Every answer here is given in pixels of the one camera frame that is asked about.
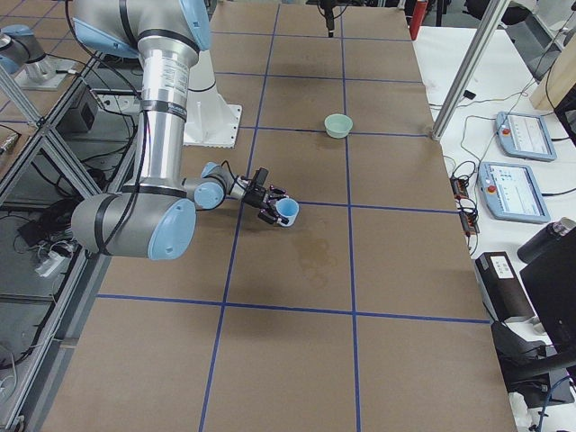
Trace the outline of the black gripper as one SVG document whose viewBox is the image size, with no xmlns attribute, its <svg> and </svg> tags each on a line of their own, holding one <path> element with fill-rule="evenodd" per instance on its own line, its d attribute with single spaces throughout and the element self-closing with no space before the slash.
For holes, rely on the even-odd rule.
<svg viewBox="0 0 576 432">
<path fill-rule="evenodd" d="M 242 202 L 260 209 L 257 215 L 260 220 L 270 225 L 288 226 L 291 221 L 290 217 L 277 205 L 269 204 L 269 201 L 278 201 L 288 197 L 289 195 L 283 188 L 270 185 L 267 191 L 263 185 L 252 182 L 247 186 Z"/>
<path fill-rule="evenodd" d="M 320 14 L 326 19 L 328 36 L 334 36 L 334 8 L 337 6 L 336 0 L 319 0 L 318 6 Z"/>
</svg>

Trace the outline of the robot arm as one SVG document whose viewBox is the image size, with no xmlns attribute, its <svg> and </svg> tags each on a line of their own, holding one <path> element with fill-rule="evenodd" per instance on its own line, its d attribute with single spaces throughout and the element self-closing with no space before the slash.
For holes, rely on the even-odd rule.
<svg viewBox="0 0 576 432">
<path fill-rule="evenodd" d="M 134 174 L 117 193 L 84 199 L 71 228 L 94 254 L 169 260 L 188 248 L 196 213 L 228 196 L 259 210 L 269 224 L 287 226 L 285 190 L 266 188 L 261 168 L 244 179 L 209 163 L 199 178 L 180 176 L 190 71 L 212 45 L 202 1 L 78 1 L 67 9 L 80 43 L 138 59 L 143 67 Z"/>
</svg>

